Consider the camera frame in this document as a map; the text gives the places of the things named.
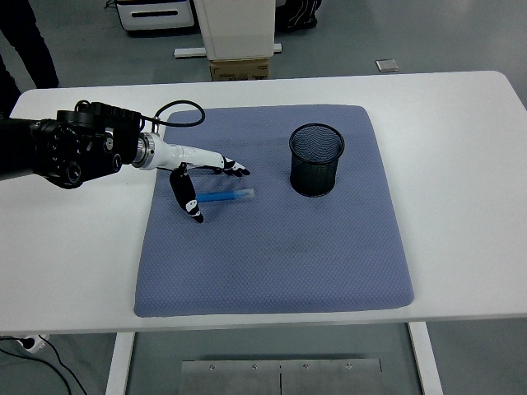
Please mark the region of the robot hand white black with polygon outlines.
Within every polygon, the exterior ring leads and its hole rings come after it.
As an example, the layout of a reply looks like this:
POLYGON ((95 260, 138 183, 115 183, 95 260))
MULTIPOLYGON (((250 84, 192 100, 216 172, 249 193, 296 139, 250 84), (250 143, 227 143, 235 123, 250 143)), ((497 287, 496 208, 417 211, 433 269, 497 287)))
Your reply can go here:
POLYGON ((243 177, 250 172, 240 163, 215 151, 191 146, 172 145, 158 137, 153 138, 153 152, 150 163, 143 169, 169 170, 170 186, 181 209, 198 223, 203 223, 203 215, 198 206, 194 185, 188 169, 207 168, 220 173, 243 177))

